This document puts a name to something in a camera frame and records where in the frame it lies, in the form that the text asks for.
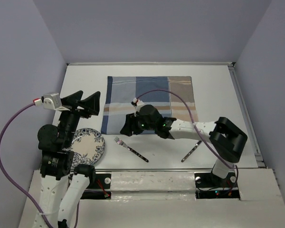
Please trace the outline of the silver fork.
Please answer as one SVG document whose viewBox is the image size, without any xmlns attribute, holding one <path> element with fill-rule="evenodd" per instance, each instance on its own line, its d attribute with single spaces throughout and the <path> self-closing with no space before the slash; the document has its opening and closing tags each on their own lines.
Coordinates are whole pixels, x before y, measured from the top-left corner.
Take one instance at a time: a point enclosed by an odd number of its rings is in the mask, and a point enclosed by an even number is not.
<svg viewBox="0 0 285 228">
<path fill-rule="evenodd" d="M 129 146 L 128 146 L 124 141 L 122 141 L 120 138 L 115 137 L 115 138 L 114 138 L 114 141 L 115 141 L 118 145 L 120 145 L 120 146 L 126 148 L 127 150 L 129 150 L 130 152 L 132 152 L 133 154 L 135 154 L 136 156 L 138 156 L 138 157 L 139 157 L 140 159 L 142 159 L 143 161 L 149 162 L 149 160 L 148 160 L 147 158 L 145 158 L 144 156 L 142 156 L 140 153 L 138 153 L 137 151 L 135 151 L 133 148 L 129 147 Z"/>
</svg>

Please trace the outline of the blue floral ceramic plate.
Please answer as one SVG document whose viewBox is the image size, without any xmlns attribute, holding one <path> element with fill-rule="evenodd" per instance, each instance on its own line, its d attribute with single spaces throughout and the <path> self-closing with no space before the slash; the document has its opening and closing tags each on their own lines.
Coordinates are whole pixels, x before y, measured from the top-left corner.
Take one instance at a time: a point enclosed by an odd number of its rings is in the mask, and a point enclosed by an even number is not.
<svg viewBox="0 0 285 228">
<path fill-rule="evenodd" d="M 73 151 L 72 169 L 79 164 L 95 165 L 105 152 L 105 139 L 100 132 L 92 128 L 76 130 L 71 146 Z"/>
</svg>

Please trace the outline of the blue beige plaid cloth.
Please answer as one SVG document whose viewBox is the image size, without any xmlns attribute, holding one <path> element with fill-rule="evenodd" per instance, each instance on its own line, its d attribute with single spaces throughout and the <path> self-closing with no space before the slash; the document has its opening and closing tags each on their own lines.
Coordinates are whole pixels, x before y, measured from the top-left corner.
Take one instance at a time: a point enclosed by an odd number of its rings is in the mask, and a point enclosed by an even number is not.
<svg viewBox="0 0 285 228">
<path fill-rule="evenodd" d="M 198 122 L 190 76 L 109 76 L 101 133 L 116 135 L 125 116 L 134 113 L 131 102 L 139 98 L 164 117 Z"/>
</svg>

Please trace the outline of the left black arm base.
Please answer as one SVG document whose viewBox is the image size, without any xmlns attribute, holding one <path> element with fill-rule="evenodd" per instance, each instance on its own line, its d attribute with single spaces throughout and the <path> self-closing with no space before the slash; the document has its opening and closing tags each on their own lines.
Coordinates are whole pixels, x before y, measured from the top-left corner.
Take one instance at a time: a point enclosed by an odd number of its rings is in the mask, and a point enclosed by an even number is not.
<svg viewBox="0 0 285 228">
<path fill-rule="evenodd" d="M 82 200 L 110 200 L 111 177 L 110 173 L 96 173 L 95 181 L 90 183 L 84 191 Z"/>
</svg>

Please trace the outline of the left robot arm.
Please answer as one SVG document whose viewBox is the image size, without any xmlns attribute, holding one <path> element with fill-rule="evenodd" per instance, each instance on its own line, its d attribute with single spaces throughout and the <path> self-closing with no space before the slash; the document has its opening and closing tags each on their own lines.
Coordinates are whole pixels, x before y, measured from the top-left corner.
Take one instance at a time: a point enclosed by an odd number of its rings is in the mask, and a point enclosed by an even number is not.
<svg viewBox="0 0 285 228">
<path fill-rule="evenodd" d="M 60 98 L 58 93 L 44 94 L 35 99 L 36 106 L 60 112 L 57 125 L 46 124 L 38 131 L 38 148 L 42 151 L 40 175 L 41 188 L 34 228 L 67 228 L 85 188 L 95 184 L 95 169 L 80 164 L 75 176 L 67 186 L 72 169 L 74 152 L 70 150 L 81 118 L 98 115 L 100 110 L 99 91 L 82 98 L 79 90 Z"/>
</svg>

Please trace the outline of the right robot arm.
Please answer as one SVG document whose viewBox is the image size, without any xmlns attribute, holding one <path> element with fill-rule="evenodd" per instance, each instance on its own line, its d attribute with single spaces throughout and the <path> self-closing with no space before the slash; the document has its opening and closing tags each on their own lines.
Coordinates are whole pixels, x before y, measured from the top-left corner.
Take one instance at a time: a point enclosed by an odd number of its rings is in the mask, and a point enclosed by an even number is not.
<svg viewBox="0 0 285 228">
<path fill-rule="evenodd" d="M 209 174 L 214 186 L 222 185 L 228 173 L 239 162 L 247 142 L 247 135 L 226 117 L 214 122 L 187 122 L 173 117 L 164 117 L 152 105 L 143 105 L 138 111 L 125 116 L 120 134 L 139 135 L 154 131 L 163 139 L 201 140 L 206 146 L 213 145 L 211 152 L 217 157 Z"/>
</svg>

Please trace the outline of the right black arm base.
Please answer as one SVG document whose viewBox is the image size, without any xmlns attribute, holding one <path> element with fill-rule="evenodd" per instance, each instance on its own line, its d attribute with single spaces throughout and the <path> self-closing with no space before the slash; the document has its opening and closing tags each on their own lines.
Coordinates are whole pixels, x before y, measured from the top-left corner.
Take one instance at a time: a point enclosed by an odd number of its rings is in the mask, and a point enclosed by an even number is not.
<svg viewBox="0 0 285 228">
<path fill-rule="evenodd" d="M 229 172 L 221 179 L 210 172 L 195 174 L 196 199 L 240 199 L 236 174 Z"/>
</svg>

